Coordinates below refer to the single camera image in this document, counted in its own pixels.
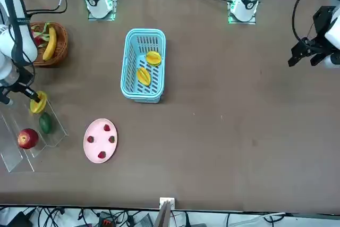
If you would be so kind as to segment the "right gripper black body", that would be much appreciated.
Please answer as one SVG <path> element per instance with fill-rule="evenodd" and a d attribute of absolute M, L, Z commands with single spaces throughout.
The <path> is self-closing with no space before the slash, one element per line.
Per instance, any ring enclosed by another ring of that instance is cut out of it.
<path fill-rule="evenodd" d="M 16 68 L 16 74 L 18 77 L 15 83 L 10 86 L 10 91 L 15 93 L 34 93 L 35 91 L 30 87 L 30 84 L 33 82 L 33 74 L 24 67 L 14 67 Z"/>

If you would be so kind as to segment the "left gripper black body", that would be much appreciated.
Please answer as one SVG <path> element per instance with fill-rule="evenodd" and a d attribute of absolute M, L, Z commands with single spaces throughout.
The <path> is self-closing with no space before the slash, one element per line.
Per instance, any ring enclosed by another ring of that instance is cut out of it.
<path fill-rule="evenodd" d="M 331 53 L 335 49 L 325 37 L 331 24 L 334 9 L 335 6 L 321 6 L 313 15 L 316 36 L 313 39 L 305 41 L 309 48 L 304 46 L 304 54 Z"/>

